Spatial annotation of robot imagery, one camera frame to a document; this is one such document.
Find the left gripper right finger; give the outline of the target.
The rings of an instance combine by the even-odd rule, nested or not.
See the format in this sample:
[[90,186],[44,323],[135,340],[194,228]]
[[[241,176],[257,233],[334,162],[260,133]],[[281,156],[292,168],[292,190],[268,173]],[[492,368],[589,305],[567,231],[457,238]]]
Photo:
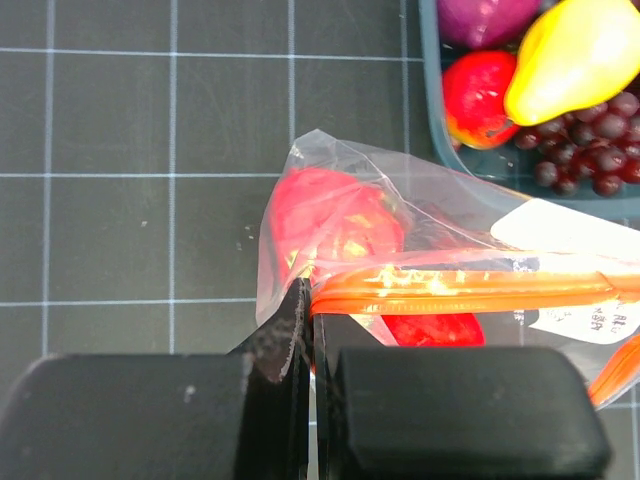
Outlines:
[[610,464],[557,351],[386,346],[346,315],[313,332],[323,479],[599,479]]

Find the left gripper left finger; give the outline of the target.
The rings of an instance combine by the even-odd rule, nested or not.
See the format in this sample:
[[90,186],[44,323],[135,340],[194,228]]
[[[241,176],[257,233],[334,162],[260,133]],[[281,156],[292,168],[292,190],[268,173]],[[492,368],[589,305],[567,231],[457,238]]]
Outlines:
[[303,479],[310,287],[226,354],[51,356],[1,413],[5,479]]

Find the red apple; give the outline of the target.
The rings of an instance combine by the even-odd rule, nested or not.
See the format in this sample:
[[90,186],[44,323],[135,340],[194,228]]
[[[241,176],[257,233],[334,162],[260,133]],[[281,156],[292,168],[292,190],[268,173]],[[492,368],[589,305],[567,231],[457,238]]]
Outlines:
[[471,313],[385,315],[382,320],[403,347],[479,347],[485,335]]

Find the orange zipper clear bag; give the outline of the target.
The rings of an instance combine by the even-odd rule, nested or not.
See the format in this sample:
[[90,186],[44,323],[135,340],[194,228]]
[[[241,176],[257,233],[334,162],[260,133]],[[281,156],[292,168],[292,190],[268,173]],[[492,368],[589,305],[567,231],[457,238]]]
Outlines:
[[[270,200],[294,168],[325,168],[380,186],[398,203],[404,249],[335,262],[313,284],[282,280]],[[346,314],[400,346],[385,315],[473,314],[484,346],[564,354],[606,406],[639,382],[639,233],[411,155],[314,130],[296,139],[261,222],[256,320],[290,284],[311,287],[315,314]]]

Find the pink dragon fruit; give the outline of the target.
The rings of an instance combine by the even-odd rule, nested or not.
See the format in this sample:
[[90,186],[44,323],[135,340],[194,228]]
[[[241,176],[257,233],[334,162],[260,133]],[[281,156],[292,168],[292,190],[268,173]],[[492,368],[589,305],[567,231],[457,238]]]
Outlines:
[[276,185],[268,220],[278,273],[313,284],[335,262],[404,249],[398,203],[378,185],[325,168],[294,168]]

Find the yellow pear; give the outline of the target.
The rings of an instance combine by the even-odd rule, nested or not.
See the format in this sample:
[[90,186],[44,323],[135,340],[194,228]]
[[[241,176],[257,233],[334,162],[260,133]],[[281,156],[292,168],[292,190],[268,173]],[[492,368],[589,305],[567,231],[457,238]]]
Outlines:
[[520,126],[603,103],[639,75],[639,11],[626,0],[561,1],[529,28],[504,97]]

